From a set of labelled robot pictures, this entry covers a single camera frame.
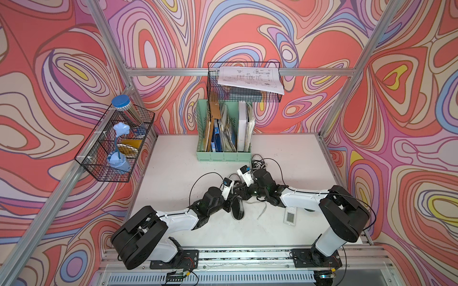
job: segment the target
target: metal grate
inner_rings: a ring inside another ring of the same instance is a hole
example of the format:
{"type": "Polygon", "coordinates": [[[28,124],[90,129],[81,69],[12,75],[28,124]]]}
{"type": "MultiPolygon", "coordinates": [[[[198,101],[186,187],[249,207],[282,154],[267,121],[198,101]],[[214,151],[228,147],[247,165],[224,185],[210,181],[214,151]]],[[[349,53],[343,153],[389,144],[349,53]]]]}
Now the metal grate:
{"type": "MultiPolygon", "coordinates": [[[[222,86],[218,84],[219,70],[210,70],[210,68],[219,68],[220,66],[244,66],[244,67],[271,67],[274,65],[280,71],[280,63],[277,61],[268,62],[209,62],[208,79],[207,79],[207,96],[210,101],[246,101],[246,102],[280,102],[282,95],[275,92],[263,92],[249,88],[234,86],[222,86]]],[[[280,82],[284,87],[283,79],[280,76],[280,82]]]]}
{"type": "Polygon", "coordinates": [[[100,136],[97,138],[94,146],[88,152],[88,154],[84,157],[83,161],[80,162],[76,158],[80,157],[79,153],[77,153],[75,160],[80,163],[86,171],[88,171],[96,180],[100,182],[128,182],[131,178],[132,172],[135,168],[135,164],[137,162],[138,156],[140,155],[140,151],[142,150],[143,143],[145,142],[146,136],[149,133],[154,121],[154,113],[135,105],[135,108],[142,118],[143,122],[145,123],[144,128],[142,126],[138,126],[135,129],[131,128],[130,133],[127,135],[122,135],[121,139],[138,139],[142,140],[140,144],[140,148],[138,148],[138,152],[134,156],[126,156],[127,161],[131,166],[131,170],[126,172],[123,170],[119,170],[110,165],[107,162],[107,156],[111,152],[115,151],[115,138],[116,132],[113,129],[113,126],[118,124],[119,122],[125,123],[125,119],[122,116],[122,112],[115,111],[111,116],[110,120],[108,121],[107,125],[100,133],[100,136]]]}
{"type": "MultiPolygon", "coordinates": [[[[228,272],[195,272],[199,277],[199,285],[227,285],[251,283],[313,283],[313,271],[285,270],[285,271],[228,271],[228,272]]],[[[165,273],[112,273],[108,285],[159,285],[165,283],[165,273]]],[[[197,282],[195,275],[187,276],[182,284],[194,285],[197,282]]]]}

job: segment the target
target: colorful swirl pattern backdrop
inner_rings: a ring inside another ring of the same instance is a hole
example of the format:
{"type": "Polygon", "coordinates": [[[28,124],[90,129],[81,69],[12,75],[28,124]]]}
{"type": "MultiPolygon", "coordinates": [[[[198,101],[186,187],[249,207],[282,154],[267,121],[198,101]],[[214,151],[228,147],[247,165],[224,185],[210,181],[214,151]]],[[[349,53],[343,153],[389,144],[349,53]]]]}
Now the colorful swirl pattern backdrop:
{"type": "MultiPolygon", "coordinates": [[[[353,67],[385,0],[99,0],[127,64],[206,67],[280,60],[353,67]]],[[[457,280],[458,7],[407,0],[327,136],[350,190],[379,213],[371,229],[408,285],[457,280]]],[[[316,132],[346,78],[287,76],[281,103],[257,103],[256,132],[316,132]]],[[[160,133],[196,133],[206,77],[134,78],[160,133]]],[[[124,88],[85,0],[0,2],[0,263],[124,88]]],[[[124,219],[129,183],[84,174],[17,285],[91,283],[124,219]]]]}
{"type": "MultiPolygon", "coordinates": [[[[85,1],[0,1],[0,264],[124,87],[85,1]]],[[[89,284],[151,140],[129,183],[82,175],[15,285],[89,284]]]]}
{"type": "Polygon", "coordinates": [[[458,285],[458,3],[407,0],[326,134],[406,285],[458,285]]]}
{"type": "MultiPolygon", "coordinates": [[[[104,13],[127,66],[206,68],[278,60],[287,68],[354,67],[385,0],[111,0],[104,13]]],[[[197,133],[206,77],[139,76],[164,134],[197,133]]],[[[287,76],[280,104],[256,104],[256,132],[318,132],[346,77],[287,76]]]]}

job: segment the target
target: yellow object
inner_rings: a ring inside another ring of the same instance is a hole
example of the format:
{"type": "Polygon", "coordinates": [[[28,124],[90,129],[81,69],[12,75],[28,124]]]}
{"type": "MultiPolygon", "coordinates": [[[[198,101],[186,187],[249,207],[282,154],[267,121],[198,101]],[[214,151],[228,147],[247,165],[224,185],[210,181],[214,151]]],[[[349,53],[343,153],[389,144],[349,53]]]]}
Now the yellow object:
{"type": "Polygon", "coordinates": [[[142,141],[138,139],[123,139],[121,140],[121,144],[126,144],[139,149],[140,145],[142,144],[142,141]]]}
{"type": "Polygon", "coordinates": [[[116,144],[121,153],[123,153],[126,158],[135,159],[137,157],[138,149],[126,144],[116,144]]]}

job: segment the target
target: black shoe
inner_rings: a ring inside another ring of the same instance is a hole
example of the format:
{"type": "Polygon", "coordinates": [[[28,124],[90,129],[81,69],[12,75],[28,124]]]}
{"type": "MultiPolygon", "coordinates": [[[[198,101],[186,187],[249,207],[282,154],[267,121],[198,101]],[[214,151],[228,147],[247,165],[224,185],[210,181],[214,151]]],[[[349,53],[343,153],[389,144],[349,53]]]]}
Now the black shoe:
{"type": "Polygon", "coordinates": [[[245,211],[243,210],[243,201],[240,196],[237,196],[232,201],[231,205],[232,217],[236,220],[241,220],[245,216],[245,211]]]}

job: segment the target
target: binder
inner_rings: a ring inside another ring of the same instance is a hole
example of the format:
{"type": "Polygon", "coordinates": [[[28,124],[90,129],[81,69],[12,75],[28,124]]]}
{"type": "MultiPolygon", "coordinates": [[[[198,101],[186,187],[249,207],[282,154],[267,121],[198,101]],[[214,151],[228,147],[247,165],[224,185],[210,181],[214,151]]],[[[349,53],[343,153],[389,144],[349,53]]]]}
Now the binder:
{"type": "Polygon", "coordinates": [[[222,152],[223,151],[223,146],[221,145],[221,135],[219,133],[219,120],[215,119],[215,149],[216,152],[222,152]]]}
{"type": "Polygon", "coordinates": [[[239,129],[237,133],[237,151],[245,151],[246,126],[248,123],[246,113],[246,102],[239,101],[239,129]]]}

